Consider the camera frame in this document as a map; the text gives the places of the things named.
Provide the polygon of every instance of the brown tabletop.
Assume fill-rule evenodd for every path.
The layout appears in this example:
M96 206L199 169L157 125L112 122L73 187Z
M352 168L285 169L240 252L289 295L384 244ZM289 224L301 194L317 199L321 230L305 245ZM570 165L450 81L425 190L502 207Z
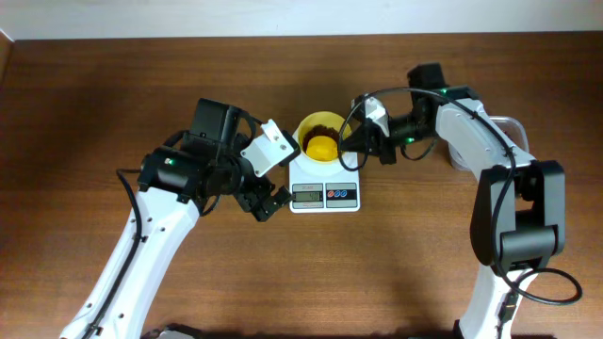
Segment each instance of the brown tabletop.
M188 128L200 97L293 132L309 113L344 114L360 93L406 85L407 71L433 60L490 115L519 119L534 156L565 169L566 247L550 265L585 296L570 307L524 301L512 332L600 337L601 33L17 41L0 90L0 336L53 338L71 321L130 210L114 169ZM392 115L411 106L406 95L385 102ZM269 176L286 183L286 169ZM144 329L451 329L478 269L475 178L450 166L440 142L419 162L371 159L360 183L352 214L284 208L257 223L224 199L176 252ZM530 292L572 294L544 275Z

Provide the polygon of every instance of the yellow bowl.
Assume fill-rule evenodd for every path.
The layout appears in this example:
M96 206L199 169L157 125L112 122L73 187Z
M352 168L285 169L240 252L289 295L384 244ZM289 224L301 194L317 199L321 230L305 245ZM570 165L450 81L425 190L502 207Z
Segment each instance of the yellow bowl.
M338 114L335 114L333 112L328 112L328 111L316 112L316 113L312 113L309 116L307 116L304 120L301 121L300 126L298 127L298 143L300 144L301 151L304 154L306 154L308 157L310 157L312 160L318 161L321 163L328 163L328 162L336 160L337 156L335 156L333 159L331 159L329 161L316 160L316 159L312 158L303 149L303 138L305 137L306 134L308 134L308 132L310 132L317 125L323 125L328 128L334 128L335 131L339 132L339 129L341 129L341 125L344 122L345 122L345 120L341 116L339 116ZM348 137L350 134L351 134L351 128L348 125L348 126L346 126L346 129L343 132L343 138Z

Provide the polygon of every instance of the brown food in bowl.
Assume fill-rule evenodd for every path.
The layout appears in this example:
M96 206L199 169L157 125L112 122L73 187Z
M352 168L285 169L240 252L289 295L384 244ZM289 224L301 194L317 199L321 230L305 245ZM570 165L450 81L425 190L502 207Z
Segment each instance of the brown food in bowl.
M308 149L308 144L313 137L324 136L330 137L335 142L339 140L339 132L337 132L333 127L327 127L325 125L316 125L314 126L308 133L303 137L302 149L304 152Z

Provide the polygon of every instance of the yellow object in bowl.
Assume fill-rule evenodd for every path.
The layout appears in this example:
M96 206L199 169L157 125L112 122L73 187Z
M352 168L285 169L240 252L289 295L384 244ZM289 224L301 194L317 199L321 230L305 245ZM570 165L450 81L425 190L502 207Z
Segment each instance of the yellow object in bowl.
M318 161L335 160L337 158L337 143L330 137L313 137L308 142L306 154Z

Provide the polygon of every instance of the robotic arm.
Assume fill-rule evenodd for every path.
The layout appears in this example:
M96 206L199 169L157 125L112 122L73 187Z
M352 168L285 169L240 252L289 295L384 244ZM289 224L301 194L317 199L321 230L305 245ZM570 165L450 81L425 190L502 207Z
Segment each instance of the robotic arm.
M550 257L562 252L565 241L562 167L556 161L539 162L518 148L490 121L473 90L446 85L439 64L418 66L408 77L409 88L383 89L352 102L347 121L355 118L361 124L345 140L340 134L338 150L375 155L384 165L395 164L397 147L408 158L407 144L441 137L478 179L470 234L480 267L469 307L455 324L455 337L510 338L522 296L554 305L578 301L579 283L563 271L546 268ZM413 111L392 119L375 96L398 90L411 92ZM531 209L515 211L516 198L532 202ZM528 294L525 290L539 272L564 276L577 294L566 300Z
M247 121L251 138L236 132ZM232 195L244 212L266 221L291 195L265 176L299 153L274 121L261 125L247 112L201 99L189 131L180 132L142 161L139 192L120 175L133 205L122 236L84 306L60 338L140 338L142 325L171 258L199 217ZM182 139L179 150L174 145ZM205 210L210 198L215 202Z

